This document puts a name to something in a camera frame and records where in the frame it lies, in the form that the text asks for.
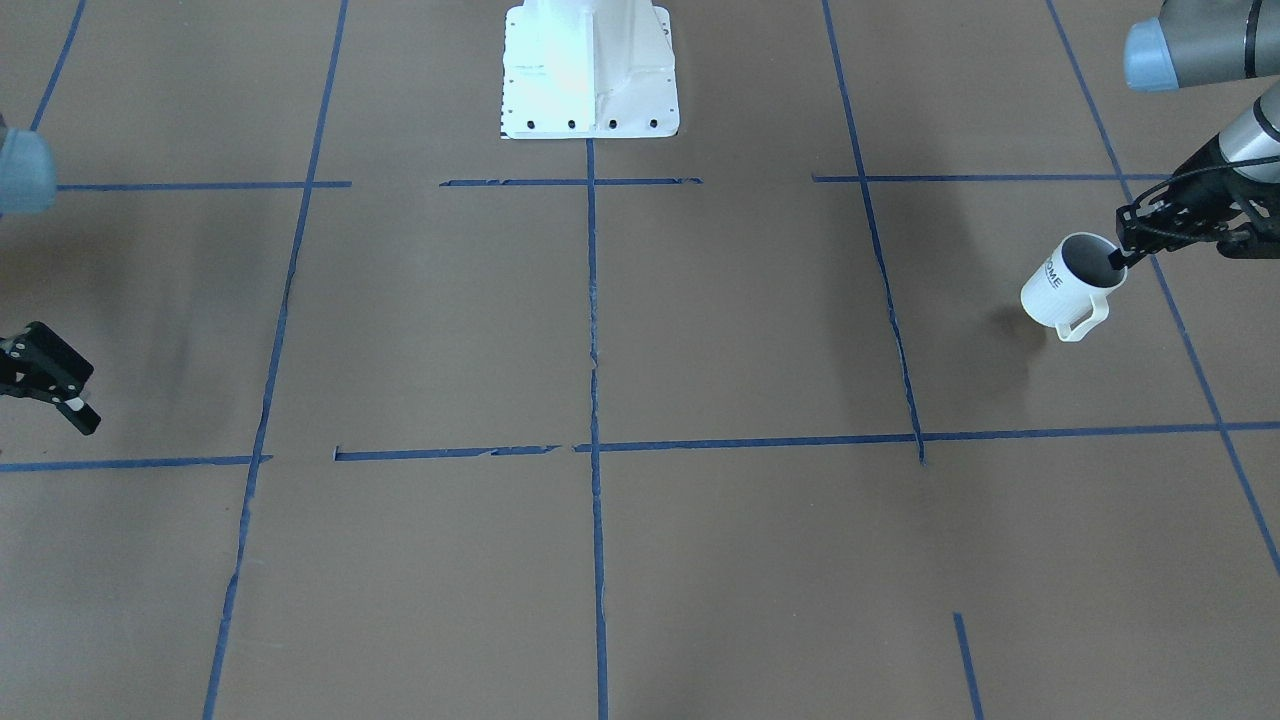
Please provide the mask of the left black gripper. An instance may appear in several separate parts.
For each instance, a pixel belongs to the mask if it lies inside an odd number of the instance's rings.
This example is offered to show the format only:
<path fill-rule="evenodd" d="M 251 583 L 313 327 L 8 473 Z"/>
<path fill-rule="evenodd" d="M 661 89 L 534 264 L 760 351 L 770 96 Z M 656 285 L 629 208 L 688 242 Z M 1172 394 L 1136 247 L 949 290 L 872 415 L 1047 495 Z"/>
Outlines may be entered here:
<path fill-rule="evenodd" d="M 1226 259 L 1276 259 L 1277 152 L 1230 158 L 1213 138 L 1174 172 L 1165 201 L 1119 208 L 1116 225 L 1120 246 L 1108 255 L 1115 270 L 1197 243 Z"/>

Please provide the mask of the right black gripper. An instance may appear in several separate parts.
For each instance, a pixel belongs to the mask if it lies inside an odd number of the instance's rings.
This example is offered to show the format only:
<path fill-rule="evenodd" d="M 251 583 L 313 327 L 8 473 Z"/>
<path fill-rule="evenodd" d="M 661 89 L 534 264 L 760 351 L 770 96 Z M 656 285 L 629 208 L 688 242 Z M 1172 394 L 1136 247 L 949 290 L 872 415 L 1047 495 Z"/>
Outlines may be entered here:
<path fill-rule="evenodd" d="M 35 388 L 29 369 L 50 379 Z M 1 338 L 1 396 L 35 398 L 52 405 L 82 436 L 92 436 L 101 416 L 81 397 L 95 366 L 42 322 L 29 323 L 23 334 Z"/>

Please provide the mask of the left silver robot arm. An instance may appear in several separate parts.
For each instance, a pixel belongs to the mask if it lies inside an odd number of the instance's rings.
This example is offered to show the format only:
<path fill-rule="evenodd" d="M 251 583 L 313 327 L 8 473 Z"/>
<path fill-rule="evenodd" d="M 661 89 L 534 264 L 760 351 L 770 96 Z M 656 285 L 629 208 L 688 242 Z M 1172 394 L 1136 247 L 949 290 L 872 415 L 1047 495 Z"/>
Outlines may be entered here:
<path fill-rule="evenodd" d="M 1167 92 L 1272 77 L 1277 32 L 1275 1 L 1165 1 L 1130 28 L 1125 79 L 1135 91 Z M 1167 179 L 1116 210 L 1112 268 L 1193 243 L 1228 259 L 1277 258 L 1277 92 L 1270 87 Z"/>

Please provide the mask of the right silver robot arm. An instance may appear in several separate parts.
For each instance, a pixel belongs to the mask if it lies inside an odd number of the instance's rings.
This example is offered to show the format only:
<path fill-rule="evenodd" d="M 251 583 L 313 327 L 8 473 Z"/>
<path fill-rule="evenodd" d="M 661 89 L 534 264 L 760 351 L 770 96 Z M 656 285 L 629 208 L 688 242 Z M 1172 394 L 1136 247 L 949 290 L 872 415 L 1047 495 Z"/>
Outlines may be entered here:
<path fill-rule="evenodd" d="M 38 214 L 58 193 L 52 151 L 32 129 L 3 126 L 1 210 Z M 82 436 L 93 434 L 101 416 L 82 393 L 93 365 L 42 322 L 31 322 L 1 340 L 1 392 L 55 407 Z"/>

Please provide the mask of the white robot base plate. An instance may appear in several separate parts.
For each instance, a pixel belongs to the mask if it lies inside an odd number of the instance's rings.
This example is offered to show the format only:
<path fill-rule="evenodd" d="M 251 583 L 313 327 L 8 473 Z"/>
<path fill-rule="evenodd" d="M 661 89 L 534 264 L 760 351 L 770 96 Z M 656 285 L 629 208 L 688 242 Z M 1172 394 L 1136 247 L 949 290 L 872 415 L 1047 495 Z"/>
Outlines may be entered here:
<path fill-rule="evenodd" d="M 668 138 L 680 129 L 669 12 L 653 1 L 522 1 L 504 18 L 500 136 Z"/>

